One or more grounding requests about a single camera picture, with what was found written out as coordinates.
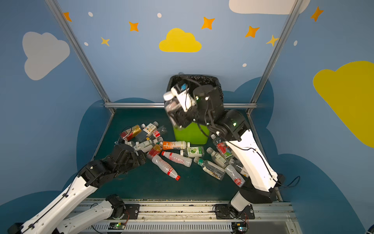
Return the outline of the clear small bottle white label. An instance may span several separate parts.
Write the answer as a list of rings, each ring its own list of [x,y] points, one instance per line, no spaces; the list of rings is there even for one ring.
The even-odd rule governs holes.
[[[167,113],[173,113],[176,111],[183,110],[180,103],[181,94],[177,92],[168,91],[163,95],[164,98],[164,107]]]

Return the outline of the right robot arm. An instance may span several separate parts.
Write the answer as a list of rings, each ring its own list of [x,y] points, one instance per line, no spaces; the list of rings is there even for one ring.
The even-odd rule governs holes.
[[[249,173],[244,185],[228,204],[233,217],[252,204],[269,204],[275,188],[285,177],[275,172],[260,151],[250,125],[237,110],[226,110],[220,91],[212,85],[199,85],[192,92],[184,82],[163,95],[172,125],[186,128],[192,122],[206,126],[230,147]]]

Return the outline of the white bottle red cap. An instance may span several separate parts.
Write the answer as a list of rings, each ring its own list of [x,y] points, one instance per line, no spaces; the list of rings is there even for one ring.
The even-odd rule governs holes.
[[[176,153],[163,151],[161,153],[161,155],[166,157],[167,159],[175,162],[175,163],[184,165],[186,167],[190,167],[191,164],[192,164],[192,158],[187,158],[187,157],[184,157],[184,156],[176,154]]]
[[[180,176],[175,171],[175,169],[166,161],[164,161],[159,155],[156,155],[152,158],[152,163],[157,165],[164,173],[174,178],[176,181],[180,179]]]

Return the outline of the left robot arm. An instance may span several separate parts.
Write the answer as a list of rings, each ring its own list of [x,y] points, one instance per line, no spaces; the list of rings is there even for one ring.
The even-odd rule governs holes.
[[[77,234],[101,220],[129,218],[124,201],[108,196],[100,204],[68,218],[68,214],[104,184],[146,162],[146,154],[127,144],[116,145],[103,159],[87,163],[73,182],[42,211],[24,223],[8,228],[9,234]]]

